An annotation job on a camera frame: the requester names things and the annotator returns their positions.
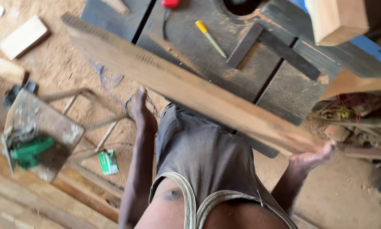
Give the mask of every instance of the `red object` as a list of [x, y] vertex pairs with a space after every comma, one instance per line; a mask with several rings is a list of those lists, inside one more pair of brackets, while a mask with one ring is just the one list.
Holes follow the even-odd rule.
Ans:
[[179, 5], [180, 0], [161, 0], [161, 4], [166, 8], [175, 8]]

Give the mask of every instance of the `grey tank top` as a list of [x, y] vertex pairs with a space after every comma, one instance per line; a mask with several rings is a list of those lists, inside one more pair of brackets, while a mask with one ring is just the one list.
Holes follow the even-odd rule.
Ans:
[[163, 178], [174, 180], [185, 200], [185, 229], [202, 229], [215, 206], [234, 199], [262, 203], [297, 229], [258, 179], [251, 147], [218, 125], [170, 104], [158, 125], [156, 153], [149, 203]]

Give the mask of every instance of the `hand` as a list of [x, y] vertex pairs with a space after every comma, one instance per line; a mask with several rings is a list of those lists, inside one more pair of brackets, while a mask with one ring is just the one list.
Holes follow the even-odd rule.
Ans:
[[137, 123], [138, 130], [150, 130], [153, 133], [158, 131], [157, 119], [148, 110], [145, 102], [147, 101], [147, 90], [140, 86], [137, 93], [131, 98], [131, 108], [133, 119]]
[[320, 165], [324, 165], [330, 160], [335, 145], [335, 141], [329, 141], [324, 145], [321, 152], [294, 154], [289, 158], [289, 163], [297, 166], [299, 169], [304, 169], [306, 172], [309, 172]]

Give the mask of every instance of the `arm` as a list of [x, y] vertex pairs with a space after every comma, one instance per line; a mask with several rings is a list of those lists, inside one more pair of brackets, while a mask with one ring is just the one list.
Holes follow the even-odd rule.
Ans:
[[147, 90], [141, 87], [132, 97], [133, 118], [137, 124], [137, 136], [133, 158], [121, 200], [118, 218], [119, 229], [134, 228], [148, 207], [152, 185], [152, 162], [154, 159], [157, 121], [145, 106]]
[[292, 207], [309, 172], [329, 161], [335, 142], [328, 142], [318, 153], [295, 154], [289, 158], [286, 168], [278, 184], [272, 191], [272, 196], [288, 214], [292, 214]]

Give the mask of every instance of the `blue metal frame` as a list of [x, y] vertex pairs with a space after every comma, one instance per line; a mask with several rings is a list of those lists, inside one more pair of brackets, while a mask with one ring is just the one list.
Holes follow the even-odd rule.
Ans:
[[[308, 9], [305, 6], [305, 0], [289, 0], [290, 2], [297, 5], [299, 8], [303, 9], [306, 13]], [[359, 35], [350, 40], [351, 43], [357, 45], [360, 49], [366, 51], [368, 54], [376, 57], [377, 60], [381, 61], [381, 46], [368, 39], [364, 35]]]

